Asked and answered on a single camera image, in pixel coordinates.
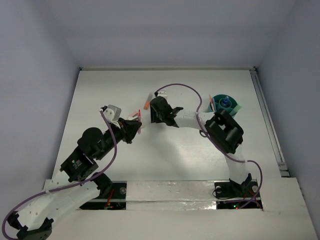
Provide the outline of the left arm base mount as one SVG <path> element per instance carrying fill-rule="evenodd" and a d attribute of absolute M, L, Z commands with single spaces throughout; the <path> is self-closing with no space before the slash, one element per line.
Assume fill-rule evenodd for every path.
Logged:
<path fill-rule="evenodd" d="M 127 182 L 112 182 L 106 175 L 101 174 L 92 180 L 97 185 L 99 195 L 79 208 L 81 210 L 125 210 L 127 196 Z"/>

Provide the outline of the green highlighter marker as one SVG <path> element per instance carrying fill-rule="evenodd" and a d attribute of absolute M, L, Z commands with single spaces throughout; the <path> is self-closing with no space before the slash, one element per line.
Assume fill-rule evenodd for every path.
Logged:
<path fill-rule="evenodd" d="M 237 105 L 234 107 L 233 112 L 234 112 L 234 113 L 237 113 L 242 107 L 243 107 L 242 105 L 237 104 Z"/>

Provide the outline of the clear bottle blue cap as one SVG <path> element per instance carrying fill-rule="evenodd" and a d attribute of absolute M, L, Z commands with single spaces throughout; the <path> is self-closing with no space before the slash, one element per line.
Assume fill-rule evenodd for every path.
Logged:
<path fill-rule="evenodd" d="M 229 105 L 230 105 L 230 98 L 229 98 L 229 96 L 225 96 L 224 97 L 224 99 L 222 100 L 222 102 L 221 102 L 221 105 L 223 106 L 223 107 L 225 107 L 225 108 L 228 108 L 229 107 Z"/>

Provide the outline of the purple pen red tip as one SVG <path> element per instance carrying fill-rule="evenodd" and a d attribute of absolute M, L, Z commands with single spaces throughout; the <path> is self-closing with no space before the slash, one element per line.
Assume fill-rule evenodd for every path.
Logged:
<path fill-rule="evenodd" d="M 141 115 L 141 110 L 140 109 L 138 110 L 137 121 L 140 123 L 140 127 L 139 127 L 138 132 L 137 132 L 140 135 L 141 134 L 141 130 L 142 130 L 142 126 L 143 126 L 142 115 Z"/>

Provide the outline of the orange thin pen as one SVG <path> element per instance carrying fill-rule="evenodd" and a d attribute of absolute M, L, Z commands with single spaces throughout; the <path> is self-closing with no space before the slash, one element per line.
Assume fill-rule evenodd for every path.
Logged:
<path fill-rule="evenodd" d="M 215 112 L 215 103 L 213 97 L 209 94 L 209 105 L 212 112 Z"/>

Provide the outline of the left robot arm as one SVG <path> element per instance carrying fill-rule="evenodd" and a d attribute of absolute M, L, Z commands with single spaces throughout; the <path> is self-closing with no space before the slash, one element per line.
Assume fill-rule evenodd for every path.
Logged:
<path fill-rule="evenodd" d="M 62 218 L 96 198 L 107 198 L 113 182 L 98 170 L 97 162 L 110 151 L 117 153 L 117 144 L 131 144 L 142 123 L 119 118 L 107 121 L 107 131 L 97 127 L 86 129 L 77 147 L 60 165 L 58 172 L 46 181 L 42 192 L 15 206 L 5 216 L 1 230 L 9 240 L 6 226 L 17 230 L 17 240 L 46 240 Z"/>

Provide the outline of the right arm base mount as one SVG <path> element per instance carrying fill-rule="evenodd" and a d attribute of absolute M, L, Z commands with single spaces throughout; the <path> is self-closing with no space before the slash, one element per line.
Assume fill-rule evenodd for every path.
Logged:
<path fill-rule="evenodd" d="M 217 210 L 263 209 L 258 182 L 252 180 L 251 174 L 238 184 L 232 180 L 214 183 L 213 197 Z"/>

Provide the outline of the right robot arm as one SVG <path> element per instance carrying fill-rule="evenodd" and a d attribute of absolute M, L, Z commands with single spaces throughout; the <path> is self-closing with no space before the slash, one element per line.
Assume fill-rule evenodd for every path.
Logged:
<path fill-rule="evenodd" d="M 242 196 L 248 191 L 252 176 L 242 153 L 236 153 L 243 142 L 244 131 L 226 110 L 197 112 L 182 107 L 172 108 L 164 97 L 157 96 L 150 102 L 150 116 L 152 123 L 202 131 L 225 156 L 231 192 Z"/>

